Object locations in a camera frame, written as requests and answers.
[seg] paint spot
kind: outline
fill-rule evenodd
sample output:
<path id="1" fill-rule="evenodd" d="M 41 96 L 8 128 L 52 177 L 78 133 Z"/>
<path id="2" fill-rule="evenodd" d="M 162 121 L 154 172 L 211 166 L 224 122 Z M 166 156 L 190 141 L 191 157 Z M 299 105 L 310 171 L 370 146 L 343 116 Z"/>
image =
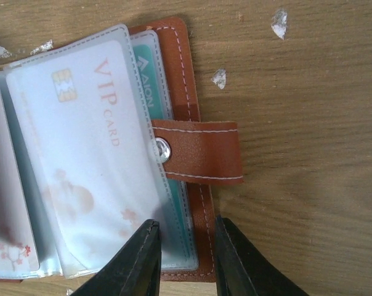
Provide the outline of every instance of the paint spot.
<path id="1" fill-rule="evenodd" d="M 280 39 L 285 39 L 287 30 L 287 11 L 282 8 L 277 10 L 272 18 L 271 28 Z"/>
<path id="2" fill-rule="evenodd" d="M 212 82 L 217 85 L 218 88 L 224 89 L 225 87 L 225 69 L 218 69 L 212 77 Z"/>
<path id="3" fill-rule="evenodd" d="M 12 53 L 4 47 L 0 46 L 0 59 L 6 59 L 8 57 L 12 57 Z"/>
<path id="4" fill-rule="evenodd" d="M 51 50 L 53 48 L 53 41 L 52 40 L 49 40 L 47 42 L 45 42 L 44 44 L 34 48 L 31 52 L 30 52 L 30 55 L 33 56 L 35 54 L 38 54 L 40 52 L 46 52 L 48 50 Z"/>
<path id="5" fill-rule="evenodd" d="M 243 23 L 243 21 L 245 20 L 245 17 L 243 16 L 243 14 L 241 12 L 237 12 L 237 19 L 239 22 Z"/>

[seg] wallet closure flap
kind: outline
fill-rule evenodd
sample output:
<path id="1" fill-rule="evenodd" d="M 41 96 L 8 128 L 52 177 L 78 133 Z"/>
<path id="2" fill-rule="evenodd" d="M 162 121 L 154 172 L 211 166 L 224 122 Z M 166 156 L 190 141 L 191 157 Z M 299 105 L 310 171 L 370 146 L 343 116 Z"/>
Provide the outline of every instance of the wallet closure flap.
<path id="1" fill-rule="evenodd" d="M 163 164 L 167 177 L 190 183 L 242 183 L 237 124 L 152 120 L 155 136 L 169 143 L 171 156 Z"/>

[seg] wooden surface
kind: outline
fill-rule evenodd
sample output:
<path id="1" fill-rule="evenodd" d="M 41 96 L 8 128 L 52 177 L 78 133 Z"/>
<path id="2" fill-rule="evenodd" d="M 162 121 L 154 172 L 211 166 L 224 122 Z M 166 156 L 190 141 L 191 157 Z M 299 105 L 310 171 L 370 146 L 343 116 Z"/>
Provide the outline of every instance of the wooden surface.
<path id="1" fill-rule="evenodd" d="M 311 295 L 372 296 L 372 1 L 12 2 L 0 1 L 0 46 L 24 55 L 183 17 L 203 120 L 240 126 L 245 183 L 214 188 L 216 208 Z M 270 27 L 281 7 L 284 41 Z M 224 90 L 210 80 L 222 67 Z M 0 284 L 0 295 L 65 295 L 83 281 Z M 216 288 L 163 283 L 161 294 Z"/>

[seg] metal snap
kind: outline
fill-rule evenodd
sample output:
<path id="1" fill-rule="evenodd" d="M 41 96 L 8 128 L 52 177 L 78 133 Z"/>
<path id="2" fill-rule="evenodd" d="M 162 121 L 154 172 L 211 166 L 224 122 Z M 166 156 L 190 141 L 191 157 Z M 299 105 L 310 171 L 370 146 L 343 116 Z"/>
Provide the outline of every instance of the metal snap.
<path id="1" fill-rule="evenodd" d="M 159 158 L 161 163 L 169 160 L 171 156 L 171 147 L 169 146 L 168 142 L 163 138 L 156 138 L 156 145 L 159 150 Z"/>

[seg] wooden table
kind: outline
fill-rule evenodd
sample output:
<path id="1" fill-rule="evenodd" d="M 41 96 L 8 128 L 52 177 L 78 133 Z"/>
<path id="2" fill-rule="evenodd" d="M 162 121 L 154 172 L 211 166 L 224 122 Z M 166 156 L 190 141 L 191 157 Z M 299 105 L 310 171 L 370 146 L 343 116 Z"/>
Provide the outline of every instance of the wooden table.
<path id="1" fill-rule="evenodd" d="M 217 211 L 311 295 L 372 296 L 372 1 L 17 2 L 0 1 L 0 46 L 17 59 L 49 39 L 183 17 L 203 120 L 240 126 L 245 183 L 215 187 Z M 271 29 L 279 8 L 285 40 Z M 211 82 L 218 68 L 223 90 Z M 0 295 L 65 295 L 85 280 L 0 284 Z M 214 284 L 161 290 L 216 294 Z"/>

